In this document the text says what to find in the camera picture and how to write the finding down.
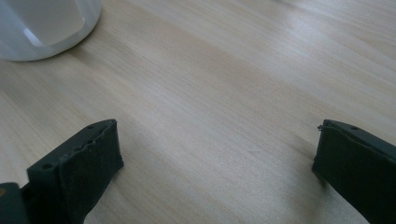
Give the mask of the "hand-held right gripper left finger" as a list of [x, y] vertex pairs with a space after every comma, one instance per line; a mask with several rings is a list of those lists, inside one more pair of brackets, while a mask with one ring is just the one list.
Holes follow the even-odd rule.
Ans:
[[83, 224], [123, 166], [117, 122], [91, 124], [27, 169], [22, 188], [33, 224]]

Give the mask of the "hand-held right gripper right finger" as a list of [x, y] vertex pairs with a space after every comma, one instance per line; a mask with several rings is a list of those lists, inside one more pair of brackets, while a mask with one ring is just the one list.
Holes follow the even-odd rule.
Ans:
[[340, 121], [318, 129], [312, 171], [370, 224], [396, 224], [396, 146]]

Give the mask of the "white round container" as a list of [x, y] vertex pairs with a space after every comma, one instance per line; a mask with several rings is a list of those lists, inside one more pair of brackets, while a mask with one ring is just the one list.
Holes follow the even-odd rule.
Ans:
[[94, 29], [102, 2], [0, 0], [0, 60], [41, 60], [74, 47]]

